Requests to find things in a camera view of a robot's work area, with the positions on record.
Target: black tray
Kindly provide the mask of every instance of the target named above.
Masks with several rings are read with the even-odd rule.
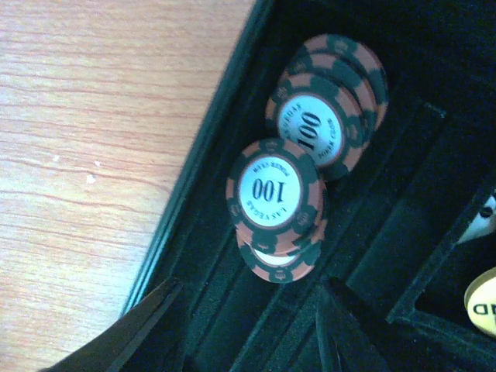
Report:
[[[316,290],[337,276],[389,322],[413,325],[469,368],[492,370],[496,340],[464,318],[460,293],[476,274],[460,269],[463,261],[492,257],[491,244],[455,242],[496,185],[493,17],[484,1],[258,1],[124,312],[175,276],[191,304],[192,369],[314,371]],[[316,268],[271,284],[237,252],[225,181],[239,152],[267,135],[265,105],[284,65],[320,33],[373,49],[391,104],[353,173],[329,185],[332,216]],[[439,305],[459,273],[452,306]]]

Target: wooden table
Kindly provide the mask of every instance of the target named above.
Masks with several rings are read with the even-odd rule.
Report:
[[[254,0],[0,4],[0,366],[119,316]]]

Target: light brown wooden surface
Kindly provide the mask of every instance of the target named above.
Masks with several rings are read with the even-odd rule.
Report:
[[[0,3],[1,371],[118,318],[253,3]]]

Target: wood grain surface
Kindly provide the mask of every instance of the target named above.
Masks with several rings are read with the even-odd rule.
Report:
[[[0,4],[0,370],[119,316],[254,0]]]

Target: yellow round token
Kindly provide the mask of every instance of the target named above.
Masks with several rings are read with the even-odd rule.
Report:
[[[478,329],[496,337],[496,267],[483,273],[468,286],[465,309]]]

